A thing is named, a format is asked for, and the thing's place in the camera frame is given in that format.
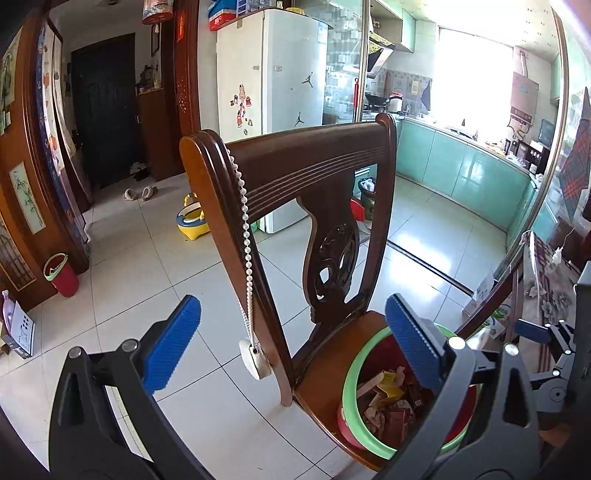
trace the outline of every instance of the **white refrigerator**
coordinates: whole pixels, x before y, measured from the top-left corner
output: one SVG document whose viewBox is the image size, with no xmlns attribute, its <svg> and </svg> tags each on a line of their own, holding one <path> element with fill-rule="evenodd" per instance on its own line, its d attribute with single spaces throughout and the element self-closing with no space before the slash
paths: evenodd
<svg viewBox="0 0 591 480">
<path fill-rule="evenodd" d="M 224 142 L 322 125 L 327 33 L 325 23 L 280 9 L 260 10 L 217 32 Z M 275 233 L 305 216 L 292 200 L 265 215 L 260 227 Z"/>
</svg>

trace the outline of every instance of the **hanging lantern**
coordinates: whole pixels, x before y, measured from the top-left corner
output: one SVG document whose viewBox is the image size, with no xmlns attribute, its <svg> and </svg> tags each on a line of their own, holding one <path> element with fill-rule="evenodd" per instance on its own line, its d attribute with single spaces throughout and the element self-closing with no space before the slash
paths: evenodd
<svg viewBox="0 0 591 480">
<path fill-rule="evenodd" d="M 174 0 L 144 0 L 142 23 L 150 25 L 173 19 L 173 1 Z"/>
</svg>

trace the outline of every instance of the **window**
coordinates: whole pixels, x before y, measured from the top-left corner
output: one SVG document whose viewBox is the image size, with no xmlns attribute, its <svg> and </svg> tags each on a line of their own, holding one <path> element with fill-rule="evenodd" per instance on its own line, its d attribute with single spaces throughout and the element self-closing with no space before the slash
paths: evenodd
<svg viewBox="0 0 591 480">
<path fill-rule="evenodd" d="M 435 58 L 431 114 L 441 124 L 478 131 L 479 141 L 505 138 L 511 107 L 513 49 L 441 28 Z"/>
</svg>

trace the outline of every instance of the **red bucket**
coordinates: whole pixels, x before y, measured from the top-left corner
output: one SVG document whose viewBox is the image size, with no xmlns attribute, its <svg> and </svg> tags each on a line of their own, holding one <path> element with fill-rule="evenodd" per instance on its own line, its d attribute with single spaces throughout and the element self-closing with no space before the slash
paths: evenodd
<svg viewBox="0 0 591 480">
<path fill-rule="evenodd" d="M 78 277 L 68 263 L 66 254 L 56 254 L 47 260 L 43 274 L 64 297 L 71 297 L 78 290 Z"/>
</svg>

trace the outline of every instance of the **plastic bottle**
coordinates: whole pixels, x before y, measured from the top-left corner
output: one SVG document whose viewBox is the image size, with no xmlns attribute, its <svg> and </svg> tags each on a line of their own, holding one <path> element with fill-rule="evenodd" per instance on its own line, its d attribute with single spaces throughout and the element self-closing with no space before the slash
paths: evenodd
<svg viewBox="0 0 591 480">
<path fill-rule="evenodd" d="M 2 296 L 4 297 L 4 304 L 2 305 L 2 317 L 4 318 L 8 332 L 10 332 L 10 327 L 12 326 L 12 314 L 14 313 L 14 307 L 16 305 L 14 301 L 11 300 L 8 290 L 3 290 Z"/>
</svg>

